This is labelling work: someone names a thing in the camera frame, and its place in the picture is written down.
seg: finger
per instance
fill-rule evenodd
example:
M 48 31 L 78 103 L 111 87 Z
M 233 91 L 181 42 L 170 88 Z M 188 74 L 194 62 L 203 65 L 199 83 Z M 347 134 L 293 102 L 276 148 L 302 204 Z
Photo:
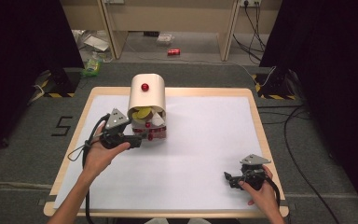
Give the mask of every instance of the finger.
M 127 150 L 129 147 L 130 147 L 130 143 L 125 142 L 118 145 L 117 147 L 108 149 L 109 151 L 111 151 L 111 159 L 113 159 L 116 155 L 120 154 L 121 152 Z
M 238 182 L 238 184 L 241 186 L 241 188 L 248 191 L 251 195 L 256 192 L 256 190 L 254 188 L 252 188 L 252 186 L 250 186 L 248 183 L 246 183 L 244 181 L 240 181 L 240 182 Z
M 101 123 L 101 125 L 98 127 L 97 131 L 95 132 L 95 135 L 101 133 L 103 131 L 105 121 Z
M 265 165 L 263 165 L 263 168 L 266 171 L 267 176 L 272 179 L 272 172 L 270 171 L 270 169 Z

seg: gray carpet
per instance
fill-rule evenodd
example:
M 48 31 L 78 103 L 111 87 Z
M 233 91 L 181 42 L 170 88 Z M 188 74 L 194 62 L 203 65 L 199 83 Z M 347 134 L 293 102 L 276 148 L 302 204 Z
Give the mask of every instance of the gray carpet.
M 247 66 L 249 72 L 266 71 Z M 284 142 L 284 121 L 293 111 L 288 106 L 304 100 L 266 100 L 256 96 L 255 85 L 237 65 L 182 63 L 105 63 L 97 77 L 82 78 L 72 98 L 42 97 L 28 106 L 14 131 L 9 146 L 0 148 L 0 223 L 45 223 L 43 201 L 58 173 L 65 151 L 93 87 L 130 86 L 133 76 L 141 73 L 161 75 L 166 87 L 248 88 L 255 95 L 259 113 L 290 207 L 291 223 L 334 223 L 321 200 L 300 175 Z M 287 140 L 298 166 L 322 195 L 340 223 L 358 223 L 358 196 L 341 167 L 329 157 L 328 148 L 318 133 L 317 123 L 306 106 L 297 118 L 287 123 Z M 65 133 L 56 128 L 70 126 Z M 19 186 L 5 184 L 20 183 Z M 102 218 L 95 218 L 104 223 Z M 268 223 L 265 219 L 245 219 L 243 223 Z M 80 217 L 77 223 L 87 223 Z

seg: black controller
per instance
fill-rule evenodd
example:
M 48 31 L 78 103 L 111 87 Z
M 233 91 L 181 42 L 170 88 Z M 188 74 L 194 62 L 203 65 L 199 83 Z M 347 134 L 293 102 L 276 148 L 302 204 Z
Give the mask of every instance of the black controller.
M 228 180 L 229 185 L 234 189 L 243 189 L 239 182 L 245 181 L 252 186 L 252 188 L 260 190 L 264 181 L 269 178 L 263 168 L 263 164 L 269 162 L 270 161 L 267 159 L 252 154 L 241 160 L 241 176 L 232 176 L 225 172 L 225 178 Z
M 131 123 L 131 120 L 123 115 L 119 110 L 113 109 L 107 122 L 103 126 L 102 134 L 100 136 L 101 144 L 108 148 L 114 148 L 121 143 L 130 143 L 129 148 L 140 147 L 142 143 L 142 136 L 125 135 L 123 132 L 126 126 Z

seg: cylindrical container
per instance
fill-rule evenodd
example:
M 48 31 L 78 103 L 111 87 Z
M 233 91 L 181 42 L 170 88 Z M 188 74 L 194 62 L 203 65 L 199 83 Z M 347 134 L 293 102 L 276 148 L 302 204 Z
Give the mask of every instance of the cylindrical container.
M 133 134 L 153 141 L 166 138 L 165 83 L 157 74 L 139 74 L 132 79 L 127 116 Z
M 168 55 L 180 55 L 180 49 L 169 49 L 168 50 Z

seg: red button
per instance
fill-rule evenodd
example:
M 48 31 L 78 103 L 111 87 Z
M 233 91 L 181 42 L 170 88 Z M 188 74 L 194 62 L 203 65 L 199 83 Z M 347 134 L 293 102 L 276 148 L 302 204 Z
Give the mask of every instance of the red button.
M 148 91 L 149 90 L 149 85 L 147 85 L 146 83 L 142 84 L 141 87 L 142 91 Z

